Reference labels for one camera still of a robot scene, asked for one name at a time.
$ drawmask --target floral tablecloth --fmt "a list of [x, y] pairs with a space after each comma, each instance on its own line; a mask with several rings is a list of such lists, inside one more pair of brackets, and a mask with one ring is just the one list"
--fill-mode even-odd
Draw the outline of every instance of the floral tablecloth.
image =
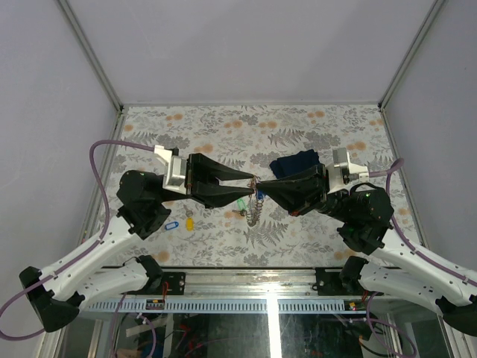
[[[383, 120], [373, 105], [129, 107], [121, 138], [178, 147], [184, 157], [200, 152], [262, 180], [274, 179], [272, 160], [306, 149], [316, 150], [327, 164], [332, 149], [346, 147], [352, 161], [370, 171], [393, 162]], [[120, 147], [107, 185], [113, 215], [121, 206], [119, 179], [128, 169], [163, 173], [152, 153]], [[384, 178], [373, 182], [384, 186]], [[398, 175], [391, 183], [391, 200], [405, 234], [417, 241]], [[356, 254], [336, 232], [341, 226], [336, 220], [316, 212], [291, 217], [269, 198], [255, 227], [232, 211], [238, 209], [236, 203], [214, 210], [190, 200], [165, 205], [172, 209], [167, 222], [177, 221], [179, 227], [158, 230], [110, 264], [150, 254], [164, 266], [342, 266]], [[193, 231], [186, 229], [187, 210], [193, 212]], [[104, 211], [98, 226], [103, 220]]]

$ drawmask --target yellow key tag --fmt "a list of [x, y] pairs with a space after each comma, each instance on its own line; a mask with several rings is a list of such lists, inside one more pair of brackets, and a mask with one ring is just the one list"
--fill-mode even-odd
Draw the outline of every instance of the yellow key tag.
[[194, 220], [192, 218], [187, 218], [186, 229], [187, 229], [187, 231], [193, 231], [194, 230]]

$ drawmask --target dark blue cloth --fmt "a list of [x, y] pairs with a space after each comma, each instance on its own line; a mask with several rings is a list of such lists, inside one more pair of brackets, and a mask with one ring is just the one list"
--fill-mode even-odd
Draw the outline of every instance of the dark blue cloth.
[[281, 157], [270, 163], [270, 169], [277, 179], [288, 177], [293, 174], [301, 173], [313, 166], [320, 164], [319, 156], [316, 151], [301, 151], [298, 154], [288, 157]]

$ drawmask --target white wall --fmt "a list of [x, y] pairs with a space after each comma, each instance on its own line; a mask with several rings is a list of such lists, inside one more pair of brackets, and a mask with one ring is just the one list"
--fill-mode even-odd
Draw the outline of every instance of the white wall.
[[[449, 1], [388, 106], [431, 249], [474, 270], [476, 19], [475, 0]], [[477, 339], [471, 341], [477, 348]]]
[[434, 0], [70, 0], [124, 103], [377, 102]]
[[[54, 1], [0, 1], [0, 304], [21, 289], [21, 270], [77, 243], [94, 183], [88, 148], [114, 120]], [[0, 327], [22, 335], [40, 323], [23, 298]], [[0, 340], [0, 356], [31, 357], [36, 344]]]

